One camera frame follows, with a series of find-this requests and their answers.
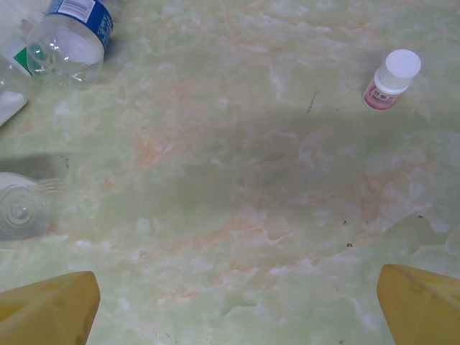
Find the pink bottle label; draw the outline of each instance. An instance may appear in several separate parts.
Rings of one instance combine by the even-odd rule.
[[[376,87],[374,81],[372,81],[364,92],[363,100],[371,109],[384,111],[394,106],[400,96],[401,95],[389,95],[381,91]]]

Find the clear plastic bottle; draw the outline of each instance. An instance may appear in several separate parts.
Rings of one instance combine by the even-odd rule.
[[[60,86],[86,87],[98,79],[114,24],[100,0],[53,0],[27,37],[33,75]]]
[[[50,215],[50,194],[45,185],[0,172],[0,242],[44,235]]]
[[[42,13],[32,12],[1,44],[0,126],[21,110],[29,99],[30,73],[27,70],[25,39],[41,18]]]

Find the transparent plastic bottle bottom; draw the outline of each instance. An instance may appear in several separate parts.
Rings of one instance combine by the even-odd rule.
[[[27,38],[27,64],[48,86],[87,88],[99,77],[104,47],[89,28],[60,14],[46,16]]]
[[[50,210],[47,190],[31,180],[28,181],[30,183],[12,184],[0,190],[0,241],[2,242],[39,237],[46,234],[49,229]]]

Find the small debris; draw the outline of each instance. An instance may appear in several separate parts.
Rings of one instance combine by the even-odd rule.
[[[313,94],[313,97],[312,97],[312,99],[310,101],[310,105],[308,106],[306,114],[308,114],[311,111],[311,109],[313,108],[313,102],[315,101],[316,95],[318,95],[318,93],[319,93],[319,90],[315,90],[315,93]]]

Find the green label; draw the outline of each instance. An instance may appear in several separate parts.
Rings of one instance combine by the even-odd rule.
[[[29,68],[27,67],[27,48],[24,48],[23,50],[21,50],[20,52],[18,52],[15,56],[14,56],[14,59],[22,66],[25,68],[25,70],[27,72],[29,72],[30,75],[32,75],[30,73],[30,70]]]

